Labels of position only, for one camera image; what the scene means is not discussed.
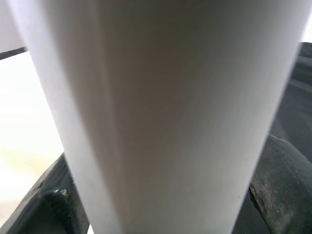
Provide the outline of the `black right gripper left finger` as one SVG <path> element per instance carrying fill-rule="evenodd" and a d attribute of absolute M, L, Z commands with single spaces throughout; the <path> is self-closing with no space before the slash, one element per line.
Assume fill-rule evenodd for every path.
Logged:
<path fill-rule="evenodd" d="M 2 234 L 86 234 L 90 222 L 65 160 L 39 177 L 1 226 Z"/>

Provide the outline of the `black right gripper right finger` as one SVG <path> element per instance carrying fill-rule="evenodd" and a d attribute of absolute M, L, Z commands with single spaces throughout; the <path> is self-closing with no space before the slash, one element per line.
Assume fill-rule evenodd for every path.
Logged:
<path fill-rule="evenodd" d="M 312 232 L 312 164 L 290 142 L 268 136 L 232 232 Z"/>

